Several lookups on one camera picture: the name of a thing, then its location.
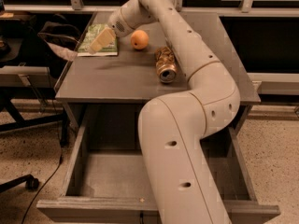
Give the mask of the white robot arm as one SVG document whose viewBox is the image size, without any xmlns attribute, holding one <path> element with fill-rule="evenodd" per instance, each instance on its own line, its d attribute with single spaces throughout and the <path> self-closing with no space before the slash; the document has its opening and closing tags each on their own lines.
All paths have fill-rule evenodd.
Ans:
<svg viewBox="0 0 299 224">
<path fill-rule="evenodd" d="M 226 67 L 177 12 L 175 0 L 130 0 L 108 21 L 102 46 L 157 21 L 189 88 L 148 101 L 138 135 L 163 224 L 232 224 L 200 146 L 227 127 L 240 93 Z"/>
</svg>

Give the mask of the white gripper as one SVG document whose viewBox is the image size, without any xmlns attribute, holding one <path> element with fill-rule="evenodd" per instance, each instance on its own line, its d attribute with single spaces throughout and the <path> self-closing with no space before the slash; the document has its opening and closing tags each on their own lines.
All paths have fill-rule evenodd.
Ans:
<svg viewBox="0 0 299 224">
<path fill-rule="evenodd" d="M 116 36 L 125 37 L 133 31 L 133 29 L 129 26 L 128 22 L 125 19 L 126 15 L 126 7 L 120 7 L 110 15 L 107 21 L 107 25 L 110 28 L 106 27 L 105 29 L 103 29 L 88 47 L 88 51 L 91 54 L 100 51 L 102 48 L 105 48 L 109 44 L 114 42 Z"/>
</svg>

